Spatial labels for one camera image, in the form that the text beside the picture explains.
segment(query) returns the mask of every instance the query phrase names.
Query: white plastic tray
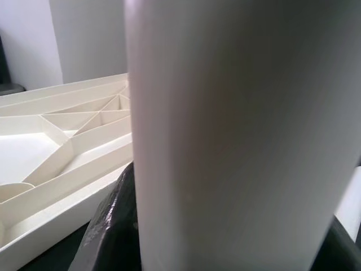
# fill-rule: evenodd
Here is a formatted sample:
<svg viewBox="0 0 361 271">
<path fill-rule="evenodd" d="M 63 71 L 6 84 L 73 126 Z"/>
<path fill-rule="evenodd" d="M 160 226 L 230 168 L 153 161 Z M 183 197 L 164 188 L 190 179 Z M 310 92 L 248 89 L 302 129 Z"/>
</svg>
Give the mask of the white plastic tray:
<svg viewBox="0 0 361 271">
<path fill-rule="evenodd" d="M 133 159 L 126 75 L 0 97 L 0 270 L 88 222 Z"/>
</svg>

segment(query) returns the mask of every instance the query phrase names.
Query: white tray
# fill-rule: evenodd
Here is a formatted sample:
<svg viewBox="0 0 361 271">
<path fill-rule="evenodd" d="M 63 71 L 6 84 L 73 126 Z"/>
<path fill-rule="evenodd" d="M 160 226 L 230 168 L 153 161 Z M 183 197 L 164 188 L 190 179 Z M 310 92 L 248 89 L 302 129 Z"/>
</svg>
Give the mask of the white tray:
<svg viewBox="0 0 361 271">
<path fill-rule="evenodd" d="M 0 270 L 88 222 L 133 159 L 126 75 L 0 97 Z"/>
</svg>

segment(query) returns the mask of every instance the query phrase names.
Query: drawer organizer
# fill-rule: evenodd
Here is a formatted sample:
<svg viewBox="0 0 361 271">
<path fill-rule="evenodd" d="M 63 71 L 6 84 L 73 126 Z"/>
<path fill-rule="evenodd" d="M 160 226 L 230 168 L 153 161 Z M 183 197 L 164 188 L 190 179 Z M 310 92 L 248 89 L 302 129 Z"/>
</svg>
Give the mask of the drawer organizer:
<svg viewBox="0 0 361 271">
<path fill-rule="evenodd" d="M 88 222 L 132 159 L 126 75 L 0 97 L 0 270 Z"/>
</svg>

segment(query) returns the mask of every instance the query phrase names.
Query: white cylinder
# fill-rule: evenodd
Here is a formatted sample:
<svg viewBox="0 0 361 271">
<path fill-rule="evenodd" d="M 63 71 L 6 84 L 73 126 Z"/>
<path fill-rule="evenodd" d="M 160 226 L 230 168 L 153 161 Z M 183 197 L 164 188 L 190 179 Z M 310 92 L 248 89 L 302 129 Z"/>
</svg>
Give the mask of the white cylinder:
<svg viewBox="0 0 361 271">
<path fill-rule="evenodd" d="M 360 2 L 127 0 L 145 271 L 308 270 L 361 148 Z"/>
</svg>

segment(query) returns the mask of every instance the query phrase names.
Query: gray wall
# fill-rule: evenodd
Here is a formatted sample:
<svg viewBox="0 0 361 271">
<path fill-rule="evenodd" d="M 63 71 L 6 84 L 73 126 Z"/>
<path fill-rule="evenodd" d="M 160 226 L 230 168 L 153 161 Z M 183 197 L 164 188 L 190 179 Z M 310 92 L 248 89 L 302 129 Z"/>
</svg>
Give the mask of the gray wall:
<svg viewBox="0 0 361 271">
<path fill-rule="evenodd" d="M 50 0 L 64 83 L 124 73 L 120 0 Z"/>
<path fill-rule="evenodd" d="M 0 0 L 0 35 L 13 82 L 63 83 L 49 0 Z"/>
</svg>

